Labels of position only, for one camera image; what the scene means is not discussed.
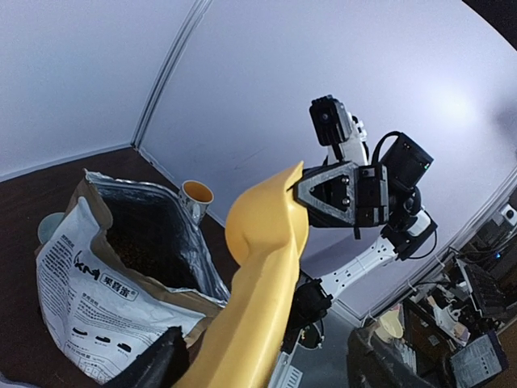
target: yellow plastic scoop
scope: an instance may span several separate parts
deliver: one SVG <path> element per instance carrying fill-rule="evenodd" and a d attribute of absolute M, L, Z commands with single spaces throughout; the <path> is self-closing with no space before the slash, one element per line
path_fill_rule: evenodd
<path fill-rule="evenodd" d="M 303 163 L 242 194 L 226 221 L 226 242 L 241 265 L 228 305 L 212 322 L 200 353 L 175 385 L 247 388 L 269 382 L 291 309 L 307 210 L 293 200 Z"/>

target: white backdrop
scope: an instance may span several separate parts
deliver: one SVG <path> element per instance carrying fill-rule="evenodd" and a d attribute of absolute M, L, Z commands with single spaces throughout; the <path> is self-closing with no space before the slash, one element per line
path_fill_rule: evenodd
<path fill-rule="evenodd" d="M 0 2 L 0 180 L 128 146 L 194 0 Z"/>
<path fill-rule="evenodd" d="M 250 186 L 322 162 L 308 108 L 333 94 L 364 121 L 371 148 L 398 129 L 435 158 L 420 188 L 441 247 L 515 165 L 516 74 L 514 49 L 461 2 L 215 1 L 143 149 L 176 183 L 207 183 L 224 220 Z M 331 271 L 376 235 L 313 231 L 304 268 Z M 364 315 L 420 265 L 382 268 L 342 299 Z"/>

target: black camera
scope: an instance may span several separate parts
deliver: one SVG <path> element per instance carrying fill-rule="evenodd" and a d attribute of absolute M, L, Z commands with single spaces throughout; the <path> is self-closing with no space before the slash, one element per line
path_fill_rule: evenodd
<path fill-rule="evenodd" d="M 350 138 L 352 123 L 347 110 L 332 95 L 315 99 L 309 113 L 316 129 L 317 140 L 322 146 L 336 146 Z"/>

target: cable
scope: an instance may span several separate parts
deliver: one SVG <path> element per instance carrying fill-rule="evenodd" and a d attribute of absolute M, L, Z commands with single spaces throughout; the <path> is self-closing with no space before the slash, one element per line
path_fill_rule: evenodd
<path fill-rule="evenodd" d="M 419 285 L 451 285 L 451 281 L 421 281 L 414 285 L 415 287 Z"/>
<path fill-rule="evenodd" d="M 430 255 L 431 253 L 433 253 L 433 251 L 435 250 L 436 246 L 438 245 L 438 234 L 436 233 L 436 230 L 433 231 L 433 234 L 435 235 L 435 243 L 433 244 L 433 247 L 431 248 L 430 251 L 428 251 L 425 255 L 422 255 L 422 256 L 416 256 L 416 257 L 408 257 L 408 259 L 412 259 L 412 260 L 420 260 L 420 259 L 424 259 L 426 258 L 428 255 Z"/>
<path fill-rule="evenodd" d="M 322 342 L 325 339 L 325 325 L 323 325 L 323 318 L 320 318 L 320 336 L 322 338 Z"/>
<path fill-rule="evenodd" d="M 385 142 L 385 140 L 388 138 L 388 137 L 391 137 L 391 136 L 400 136 L 400 132 L 398 131 L 392 131 L 390 133 L 386 133 L 380 140 L 379 142 L 377 143 L 377 145 L 375 146 L 375 149 L 373 150 L 373 155 L 372 155 L 372 164 L 376 164 L 379 162 L 379 154 L 380 154 L 380 148 L 382 147 L 382 143 Z"/>

